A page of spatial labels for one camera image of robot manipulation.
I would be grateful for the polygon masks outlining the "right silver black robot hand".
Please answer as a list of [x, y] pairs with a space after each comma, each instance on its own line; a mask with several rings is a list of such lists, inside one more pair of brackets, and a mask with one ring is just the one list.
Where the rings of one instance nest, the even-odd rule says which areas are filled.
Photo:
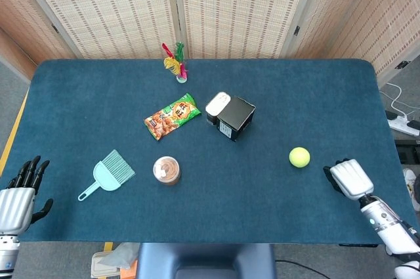
[[323, 170], [332, 187], [350, 200], [359, 200], [374, 191], [371, 179], [355, 159], [337, 161]]

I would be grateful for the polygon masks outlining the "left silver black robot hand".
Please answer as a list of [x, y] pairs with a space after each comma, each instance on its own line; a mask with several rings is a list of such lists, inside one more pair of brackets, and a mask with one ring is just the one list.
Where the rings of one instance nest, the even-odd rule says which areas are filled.
[[36, 156], [24, 163], [17, 176], [1, 190], [2, 236], [17, 237], [23, 234], [30, 225], [48, 215], [53, 206], [54, 201], [49, 198], [43, 208], [37, 212], [33, 210], [43, 174], [50, 164], [49, 160], [40, 163], [40, 159], [40, 156]]

